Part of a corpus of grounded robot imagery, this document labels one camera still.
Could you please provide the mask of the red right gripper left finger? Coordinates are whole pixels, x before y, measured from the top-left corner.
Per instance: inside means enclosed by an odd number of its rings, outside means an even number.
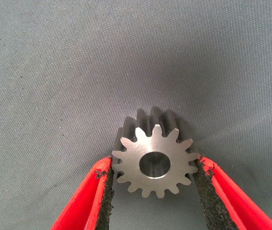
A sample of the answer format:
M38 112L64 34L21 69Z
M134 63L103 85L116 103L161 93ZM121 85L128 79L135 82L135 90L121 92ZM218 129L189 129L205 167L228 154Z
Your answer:
M112 158L105 157L93 165L51 229L108 230L112 185Z

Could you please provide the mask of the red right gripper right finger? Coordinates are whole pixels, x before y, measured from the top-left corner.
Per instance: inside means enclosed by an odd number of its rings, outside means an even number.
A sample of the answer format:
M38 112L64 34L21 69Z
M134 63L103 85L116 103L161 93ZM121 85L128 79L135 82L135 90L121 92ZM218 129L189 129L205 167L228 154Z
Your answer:
M272 219L207 157L196 161L193 175L200 202L210 230L272 230Z

